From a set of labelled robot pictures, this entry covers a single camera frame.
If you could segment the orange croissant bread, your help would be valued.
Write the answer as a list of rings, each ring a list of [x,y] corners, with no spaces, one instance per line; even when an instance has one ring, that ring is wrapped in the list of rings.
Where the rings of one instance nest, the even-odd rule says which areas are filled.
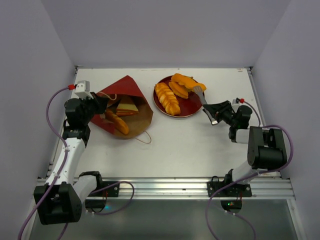
[[[125,123],[124,120],[122,120],[119,116],[117,116],[115,113],[113,113],[109,108],[106,109],[105,113],[105,119],[114,123],[115,128],[120,131],[122,134],[127,135],[129,133],[129,127]]]

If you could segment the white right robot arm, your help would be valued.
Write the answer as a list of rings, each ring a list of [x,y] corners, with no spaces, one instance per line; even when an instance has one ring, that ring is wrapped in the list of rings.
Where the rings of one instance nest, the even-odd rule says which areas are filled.
[[[203,111],[211,120],[229,125],[228,138],[237,144],[247,144],[246,161],[229,170],[223,179],[223,192],[235,196],[241,185],[247,185],[255,176],[278,170],[287,161],[283,131],[261,126],[257,110],[243,98],[235,104],[226,100],[216,104],[204,104]]]

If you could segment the aluminium front rail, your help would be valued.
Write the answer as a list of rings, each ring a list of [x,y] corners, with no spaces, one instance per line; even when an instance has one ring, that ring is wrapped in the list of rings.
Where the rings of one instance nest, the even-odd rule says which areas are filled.
[[[129,199],[134,186],[135,200],[208,200],[207,177],[134,177],[104,178],[106,182],[121,182],[118,190],[119,199]],[[253,200],[292,200],[295,194],[289,180],[275,176],[263,176],[253,179],[243,193],[234,192],[230,199]]]

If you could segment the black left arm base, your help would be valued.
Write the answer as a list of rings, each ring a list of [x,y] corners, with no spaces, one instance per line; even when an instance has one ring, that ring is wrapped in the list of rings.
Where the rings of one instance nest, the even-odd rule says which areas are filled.
[[[107,209],[108,198],[117,198],[119,196],[120,184],[116,184],[116,181],[103,181],[100,188],[106,188],[96,193],[90,193],[85,199],[85,209],[93,212],[100,213]]]

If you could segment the red paper bag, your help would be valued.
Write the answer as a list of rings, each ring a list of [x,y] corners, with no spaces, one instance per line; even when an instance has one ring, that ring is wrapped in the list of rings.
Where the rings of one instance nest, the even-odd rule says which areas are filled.
[[[106,98],[103,113],[96,114],[91,122],[121,139],[132,139],[150,126],[153,111],[135,80],[125,76],[96,93]]]

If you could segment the metal tongs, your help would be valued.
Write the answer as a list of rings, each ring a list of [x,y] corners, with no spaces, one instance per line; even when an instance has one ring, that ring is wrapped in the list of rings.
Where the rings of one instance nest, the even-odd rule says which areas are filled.
[[[203,107],[203,111],[205,112],[205,114],[208,116],[209,121],[211,123],[212,126],[215,126],[218,124],[218,121],[215,120],[212,115],[210,114],[210,112],[208,110],[205,109],[204,105],[207,105],[207,101],[205,99],[204,93],[203,93],[203,89],[201,88],[201,86],[196,85],[192,88],[193,92],[196,93],[200,99],[200,102],[202,104]]]

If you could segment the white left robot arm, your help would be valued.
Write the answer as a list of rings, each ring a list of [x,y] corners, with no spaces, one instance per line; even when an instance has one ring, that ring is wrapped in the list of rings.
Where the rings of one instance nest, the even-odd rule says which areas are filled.
[[[80,174],[74,182],[79,160],[87,147],[94,115],[107,109],[108,98],[83,90],[64,104],[66,120],[61,135],[63,146],[55,167],[44,185],[37,186],[33,196],[43,225],[78,222],[86,197],[99,196],[104,184],[97,171]]]

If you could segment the round red tray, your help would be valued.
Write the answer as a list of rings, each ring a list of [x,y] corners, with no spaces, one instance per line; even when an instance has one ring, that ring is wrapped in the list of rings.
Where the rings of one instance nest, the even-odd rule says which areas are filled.
[[[171,80],[172,76],[168,76],[168,77],[162,79],[161,81],[159,81],[158,83],[165,83],[169,87],[169,82],[172,81]],[[189,90],[189,89],[187,89],[187,90],[188,90],[188,99],[184,99],[184,98],[181,98],[181,97],[175,95],[178,100],[179,107],[180,107],[180,114],[179,115],[172,116],[172,115],[169,115],[168,113],[166,113],[165,109],[162,107],[161,103],[158,100],[158,97],[157,97],[156,91],[155,91],[155,87],[154,87],[154,91],[153,91],[154,103],[162,113],[164,113],[168,116],[171,116],[174,118],[186,118],[186,117],[192,116],[202,108],[202,103],[201,103],[198,95],[196,93],[194,93],[193,90]]]

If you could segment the long twisted glazed bread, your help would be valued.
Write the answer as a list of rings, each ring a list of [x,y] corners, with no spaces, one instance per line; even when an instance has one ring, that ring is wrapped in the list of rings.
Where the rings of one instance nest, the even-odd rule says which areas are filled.
[[[167,114],[177,116],[181,113],[177,97],[167,84],[164,82],[157,83],[154,90],[159,102]]]

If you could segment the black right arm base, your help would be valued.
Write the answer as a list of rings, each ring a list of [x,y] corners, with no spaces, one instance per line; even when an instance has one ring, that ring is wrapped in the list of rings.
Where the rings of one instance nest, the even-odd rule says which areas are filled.
[[[227,173],[223,180],[218,176],[213,176],[210,181],[206,183],[208,197],[210,198],[219,189],[231,184],[232,176]],[[234,184],[228,188],[221,190],[214,195],[215,198],[230,198],[229,200],[221,200],[221,207],[230,213],[237,214],[243,207],[243,198],[252,197],[252,190],[249,184]]]

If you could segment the long orange lumpy bread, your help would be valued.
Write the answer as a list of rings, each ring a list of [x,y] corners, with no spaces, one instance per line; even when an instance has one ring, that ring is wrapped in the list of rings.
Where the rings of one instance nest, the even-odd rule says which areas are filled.
[[[203,83],[199,83],[199,82],[196,82],[195,80],[188,79],[185,76],[186,75],[182,75],[180,73],[175,73],[171,77],[171,81],[176,82],[179,85],[184,86],[188,90],[191,90],[191,91],[193,90],[193,87],[195,87],[195,86],[201,86],[203,92],[207,89],[207,87]]]

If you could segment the fake sandwich slice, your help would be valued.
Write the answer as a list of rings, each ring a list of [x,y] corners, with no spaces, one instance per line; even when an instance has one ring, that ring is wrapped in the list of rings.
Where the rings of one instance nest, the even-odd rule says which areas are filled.
[[[138,113],[139,110],[132,98],[128,95],[124,95],[116,108],[115,114],[117,116],[132,116],[137,115]]]

